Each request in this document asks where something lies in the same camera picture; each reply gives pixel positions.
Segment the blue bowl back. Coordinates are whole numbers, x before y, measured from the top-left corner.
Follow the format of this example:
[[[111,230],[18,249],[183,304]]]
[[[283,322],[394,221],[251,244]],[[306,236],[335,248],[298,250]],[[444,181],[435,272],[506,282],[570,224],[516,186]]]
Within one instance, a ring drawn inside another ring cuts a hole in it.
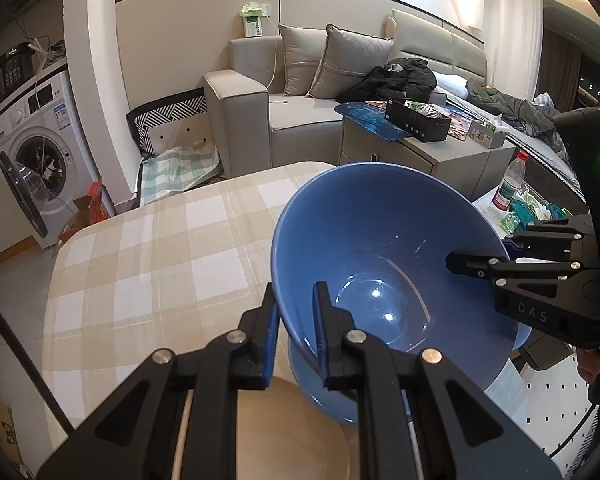
[[[325,415],[349,426],[358,424],[358,406],[343,393],[329,391],[321,377],[306,362],[293,342],[288,344],[289,363],[298,387],[309,401]]]

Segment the blue bowl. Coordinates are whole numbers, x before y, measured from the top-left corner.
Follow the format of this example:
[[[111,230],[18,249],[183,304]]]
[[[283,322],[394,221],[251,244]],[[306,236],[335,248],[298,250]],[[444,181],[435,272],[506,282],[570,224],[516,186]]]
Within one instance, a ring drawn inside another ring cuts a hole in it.
[[[288,344],[289,363],[298,387],[309,401],[325,415],[349,426],[358,424],[358,406],[343,393],[329,391],[321,377],[306,362],[293,342]]]
[[[496,312],[487,282],[451,273],[450,252],[504,255],[498,233],[460,192],[405,166],[329,169],[291,197],[274,232],[276,301],[299,361],[316,370],[316,283],[389,347],[435,348],[490,386],[531,330]]]

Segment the cream plate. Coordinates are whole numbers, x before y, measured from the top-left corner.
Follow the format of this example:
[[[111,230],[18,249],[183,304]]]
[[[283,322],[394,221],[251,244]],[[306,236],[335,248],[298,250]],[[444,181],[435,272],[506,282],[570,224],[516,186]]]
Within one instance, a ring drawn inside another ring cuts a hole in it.
[[[358,445],[291,382],[237,395],[238,479],[357,479]]]

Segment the teal container lid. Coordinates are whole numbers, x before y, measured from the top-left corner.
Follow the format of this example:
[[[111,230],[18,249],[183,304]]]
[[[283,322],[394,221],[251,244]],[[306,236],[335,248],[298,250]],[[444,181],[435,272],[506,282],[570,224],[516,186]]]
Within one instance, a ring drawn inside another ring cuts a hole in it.
[[[528,226],[529,223],[565,219],[570,216],[570,213],[565,209],[560,209],[552,203],[547,206],[542,204],[529,205],[522,200],[513,200],[509,210],[516,214],[519,223],[523,226]]]

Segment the plastic water bottle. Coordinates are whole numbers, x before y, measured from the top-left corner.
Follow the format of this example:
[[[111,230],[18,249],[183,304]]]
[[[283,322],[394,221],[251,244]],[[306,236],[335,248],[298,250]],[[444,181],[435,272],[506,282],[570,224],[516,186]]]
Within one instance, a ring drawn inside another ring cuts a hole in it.
[[[526,152],[518,151],[516,158],[506,168],[501,183],[492,198],[492,204],[498,210],[506,211],[515,194],[524,184],[528,158],[529,155]]]

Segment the white marble side table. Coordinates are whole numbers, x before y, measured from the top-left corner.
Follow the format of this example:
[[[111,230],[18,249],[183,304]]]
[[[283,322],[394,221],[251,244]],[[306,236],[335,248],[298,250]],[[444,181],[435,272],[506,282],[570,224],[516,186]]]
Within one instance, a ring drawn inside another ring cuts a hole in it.
[[[574,474],[593,437],[596,411],[577,371],[576,350],[537,330],[522,328],[513,352],[486,394],[534,443],[553,456],[560,474]]]

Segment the beige checked tablecloth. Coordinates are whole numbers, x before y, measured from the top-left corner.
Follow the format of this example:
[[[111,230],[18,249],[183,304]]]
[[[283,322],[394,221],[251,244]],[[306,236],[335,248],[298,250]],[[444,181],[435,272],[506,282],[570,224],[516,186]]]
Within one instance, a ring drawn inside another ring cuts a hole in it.
[[[90,226],[58,252],[42,374],[73,425],[159,348],[185,353],[234,330],[271,278],[277,219],[322,162],[196,188]],[[288,337],[274,378],[296,385]]]

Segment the grey drawer cabinet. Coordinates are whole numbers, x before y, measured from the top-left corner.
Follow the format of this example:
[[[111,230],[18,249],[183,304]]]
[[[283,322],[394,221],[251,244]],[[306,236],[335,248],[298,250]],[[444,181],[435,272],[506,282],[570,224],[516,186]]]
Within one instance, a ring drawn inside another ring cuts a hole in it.
[[[391,162],[411,167],[451,185],[468,200],[478,200],[501,182],[514,153],[515,145],[507,140],[493,150],[452,136],[429,143],[412,136],[390,142],[344,118],[339,163]]]

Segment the tissue box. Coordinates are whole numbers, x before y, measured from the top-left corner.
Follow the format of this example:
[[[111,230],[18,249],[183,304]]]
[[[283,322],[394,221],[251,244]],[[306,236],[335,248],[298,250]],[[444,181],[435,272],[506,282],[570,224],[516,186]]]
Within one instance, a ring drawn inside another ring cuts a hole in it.
[[[468,130],[468,136],[488,150],[500,148],[504,144],[506,133],[500,116],[491,120],[473,120]]]

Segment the black storage box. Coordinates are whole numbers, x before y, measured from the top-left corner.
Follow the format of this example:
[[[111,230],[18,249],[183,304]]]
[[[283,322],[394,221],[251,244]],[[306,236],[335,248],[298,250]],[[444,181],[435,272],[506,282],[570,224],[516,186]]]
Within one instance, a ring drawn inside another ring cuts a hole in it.
[[[451,118],[429,103],[389,100],[385,118],[424,143],[444,141],[451,125]]]

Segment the grey sofa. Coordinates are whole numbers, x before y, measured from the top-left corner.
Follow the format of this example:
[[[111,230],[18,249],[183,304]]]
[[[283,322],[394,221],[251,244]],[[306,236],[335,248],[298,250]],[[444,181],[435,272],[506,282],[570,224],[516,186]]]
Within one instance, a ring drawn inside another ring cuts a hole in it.
[[[230,68],[204,75],[211,134],[224,176],[294,162],[338,162],[342,116],[333,100],[285,96],[279,36],[234,39]]]

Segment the black jacket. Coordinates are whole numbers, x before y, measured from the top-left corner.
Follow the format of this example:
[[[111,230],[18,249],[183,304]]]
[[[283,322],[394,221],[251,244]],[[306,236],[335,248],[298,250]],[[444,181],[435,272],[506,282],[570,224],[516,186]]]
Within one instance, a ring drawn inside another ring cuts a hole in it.
[[[338,103],[398,100],[428,102],[437,78],[423,58],[395,58],[375,66],[353,87],[338,96]]]

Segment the black patterned chair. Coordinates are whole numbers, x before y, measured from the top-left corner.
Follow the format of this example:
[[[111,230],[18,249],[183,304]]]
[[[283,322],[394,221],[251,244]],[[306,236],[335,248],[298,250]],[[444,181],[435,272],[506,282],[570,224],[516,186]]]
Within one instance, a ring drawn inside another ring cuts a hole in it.
[[[171,94],[130,110],[125,119],[143,158],[196,142],[198,116],[207,113],[203,88]]]

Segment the grey cushion right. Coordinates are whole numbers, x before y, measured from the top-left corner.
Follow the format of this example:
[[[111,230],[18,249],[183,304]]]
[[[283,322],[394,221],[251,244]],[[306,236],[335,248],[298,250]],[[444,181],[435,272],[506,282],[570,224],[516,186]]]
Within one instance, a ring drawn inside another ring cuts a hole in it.
[[[376,66],[384,66],[394,45],[392,38],[359,34],[326,26],[321,61],[306,94],[314,99],[334,100],[359,82]]]

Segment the grey cushion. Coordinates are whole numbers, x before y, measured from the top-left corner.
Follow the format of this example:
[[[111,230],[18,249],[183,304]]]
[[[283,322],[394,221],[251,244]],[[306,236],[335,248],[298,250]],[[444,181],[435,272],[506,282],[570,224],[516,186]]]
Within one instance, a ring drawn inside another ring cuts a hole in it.
[[[304,96],[311,88],[325,47],[325,29],[278,26],[284,47],[285,94]]]
[[[376,66],[384,66],[394,45],[392,38],[359,34],[326,26],[321,61],[306,94],[314,99],[334,100],[359,82]]]

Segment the cardboard box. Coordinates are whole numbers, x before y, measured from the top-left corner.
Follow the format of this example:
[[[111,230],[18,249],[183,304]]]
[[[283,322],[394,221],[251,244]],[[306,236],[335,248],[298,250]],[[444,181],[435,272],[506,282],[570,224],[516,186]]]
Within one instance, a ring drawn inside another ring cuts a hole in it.
[[[0,447],[16,465],[22,463],[12,410],[0,402]]]

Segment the grey cushion left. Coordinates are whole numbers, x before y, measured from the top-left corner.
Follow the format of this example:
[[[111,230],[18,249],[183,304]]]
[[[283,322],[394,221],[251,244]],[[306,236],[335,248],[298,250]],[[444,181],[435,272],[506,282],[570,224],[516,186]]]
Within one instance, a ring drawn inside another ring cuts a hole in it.
[[[285,94],[304,96],[311,88],[325,47],[325,29],[278,26],[284,47]]]

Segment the white washing machine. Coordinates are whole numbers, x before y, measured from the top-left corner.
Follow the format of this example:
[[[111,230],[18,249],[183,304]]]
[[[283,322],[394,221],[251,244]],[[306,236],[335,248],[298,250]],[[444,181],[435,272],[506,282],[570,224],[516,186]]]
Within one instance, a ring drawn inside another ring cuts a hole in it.
[[[32,80],[0,111],[0,176],[38,244],[56,244],[99,179],[68,70]]]

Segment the black pressure cooker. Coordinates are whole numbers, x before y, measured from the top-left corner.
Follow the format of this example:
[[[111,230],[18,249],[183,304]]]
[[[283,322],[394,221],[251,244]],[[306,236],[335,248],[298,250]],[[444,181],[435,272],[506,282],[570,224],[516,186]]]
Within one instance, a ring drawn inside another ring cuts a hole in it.
[[[0,103],[33,77],[33,55],[29,44],[22,42],[0,56]]]

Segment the green white wall box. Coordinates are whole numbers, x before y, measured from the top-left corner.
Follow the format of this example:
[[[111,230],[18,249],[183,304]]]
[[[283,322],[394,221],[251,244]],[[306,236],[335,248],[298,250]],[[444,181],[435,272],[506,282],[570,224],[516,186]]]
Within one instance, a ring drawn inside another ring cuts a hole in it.
[[[238,14],[242,19],[242,27],[246,38],[263,36],[262,18],[266,18],[268,12],[260,3],[247,3],[240,8]]]

